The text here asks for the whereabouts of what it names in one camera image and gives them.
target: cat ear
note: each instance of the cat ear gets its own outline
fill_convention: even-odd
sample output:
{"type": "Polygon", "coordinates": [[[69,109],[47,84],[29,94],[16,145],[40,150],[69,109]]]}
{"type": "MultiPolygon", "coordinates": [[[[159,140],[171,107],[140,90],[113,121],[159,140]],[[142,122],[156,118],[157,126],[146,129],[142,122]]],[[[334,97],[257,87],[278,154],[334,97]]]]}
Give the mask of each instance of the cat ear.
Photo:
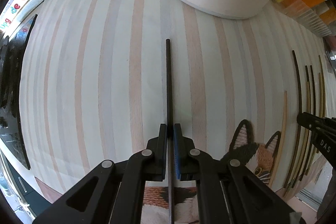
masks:
{"type": "Polygon", "coordinates": [[[248,120],[242,120],[239,123],[235,134],[233,135],[229,151],[232,151],[243,145],[253,143],[253,139],[254,136],[251,122],[248,120]]]}
{"type": "Polygon", "coordinates": [[[278,153],[280,135],[280,131],[275,132],[265,145],[265,148],[272,154],[273,157],[275,157],[278,153]]]}

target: cat print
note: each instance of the cat print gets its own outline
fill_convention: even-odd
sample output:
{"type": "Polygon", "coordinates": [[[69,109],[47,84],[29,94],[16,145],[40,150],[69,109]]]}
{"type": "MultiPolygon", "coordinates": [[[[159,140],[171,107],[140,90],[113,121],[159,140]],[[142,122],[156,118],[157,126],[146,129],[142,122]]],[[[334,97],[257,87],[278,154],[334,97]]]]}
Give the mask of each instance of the cat print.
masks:
{"type": "Polygon", "coordinates": [[[266,144],[254,142],[253,127],[250,121],[242,120],[232,138],[229,151],[221,161],[237,159],[268,185],[278,152],[280,131],[275,132],[266,144]]]}

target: silver screw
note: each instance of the silver screw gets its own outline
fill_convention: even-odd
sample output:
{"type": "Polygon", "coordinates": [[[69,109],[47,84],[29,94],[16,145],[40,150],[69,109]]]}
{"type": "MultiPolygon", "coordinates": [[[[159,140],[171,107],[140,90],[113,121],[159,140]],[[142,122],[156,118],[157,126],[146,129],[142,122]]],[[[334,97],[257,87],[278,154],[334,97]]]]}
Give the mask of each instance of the silver screw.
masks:
{"type": "Polygon", "coordinates": [[[192,155],[192,156],[198,156],[201,152],[200,152],[200,150],[198,150],[198,149],[192,149],[192,150],[190,150],[190,155],[192,155]]]}
{"type": "Polygon", "coordinates": [[[112,166],[112,161],[110,160],[104,160],[102,163],[101,163],[101,166],[103,166],[104,168],[109,168],[112,166]]]}
{"type": "Polygon", "coordinates": [[[148,157],[152,154],[152,151],[149,149],[145,149],[141,152],[142,156],[148,157]]]}
{"type": "Polygon", "coordinates": [[[233,167],[238,167],[240,165],[240,161],[236,159],[230,160],[230,165],[233,167]]]}

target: silver handle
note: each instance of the silver handle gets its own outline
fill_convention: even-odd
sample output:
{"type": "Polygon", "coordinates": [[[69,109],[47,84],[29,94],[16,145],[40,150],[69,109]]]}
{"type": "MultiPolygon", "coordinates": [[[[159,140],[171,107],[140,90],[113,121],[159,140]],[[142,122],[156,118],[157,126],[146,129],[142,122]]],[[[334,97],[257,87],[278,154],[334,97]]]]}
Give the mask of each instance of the silver handle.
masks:
{"type": "Polygon", "coordinates": [[[19,182],[21,183],[21,186],[22,186],[23,190],[25,191],[25,193],[27,193],[27,189],[23,185],[21,178],[20,177],[18,177],[18,178],[19,178],[19,182]]]}

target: cat face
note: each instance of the cat face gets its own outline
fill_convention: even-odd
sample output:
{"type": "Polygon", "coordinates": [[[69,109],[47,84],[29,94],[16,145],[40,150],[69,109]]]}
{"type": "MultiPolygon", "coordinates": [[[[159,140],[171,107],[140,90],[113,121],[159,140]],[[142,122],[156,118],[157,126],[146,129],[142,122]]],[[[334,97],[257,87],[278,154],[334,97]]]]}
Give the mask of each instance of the cat face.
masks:
{"type": "Polygon", "coordinates": [[[278,152],[280,131],[277,131],[266,144],[255,143],[252,124],[242,120],[232,138],[229,151],[221,159],[227,162],[238,159],[263,183],[268,185],[274,159],[278,152]]]}

